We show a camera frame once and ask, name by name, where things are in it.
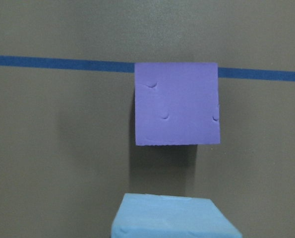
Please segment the light blue foam block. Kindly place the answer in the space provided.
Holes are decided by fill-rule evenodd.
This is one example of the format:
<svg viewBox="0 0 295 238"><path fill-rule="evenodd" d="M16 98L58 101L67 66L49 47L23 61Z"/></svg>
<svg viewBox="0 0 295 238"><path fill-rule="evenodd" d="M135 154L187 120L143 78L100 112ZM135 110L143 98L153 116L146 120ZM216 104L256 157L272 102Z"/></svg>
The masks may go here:
<svg viewBox="0 0 295 238"><path fill-rule="evenodd" d="M240 238L239 230L205 198L126 193L113 238Z"/></svg>

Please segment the purple foam block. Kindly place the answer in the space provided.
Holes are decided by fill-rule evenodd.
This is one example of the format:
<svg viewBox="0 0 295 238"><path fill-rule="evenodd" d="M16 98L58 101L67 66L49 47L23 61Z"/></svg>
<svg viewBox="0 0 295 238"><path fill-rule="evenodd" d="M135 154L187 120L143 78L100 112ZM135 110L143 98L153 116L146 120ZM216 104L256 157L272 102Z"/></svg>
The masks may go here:
<svg viewBox="0 0 295 238"><path fill-rule="evenodd" d="M134 79L137 146L220 143L217 63L141 62Z"/></svg>

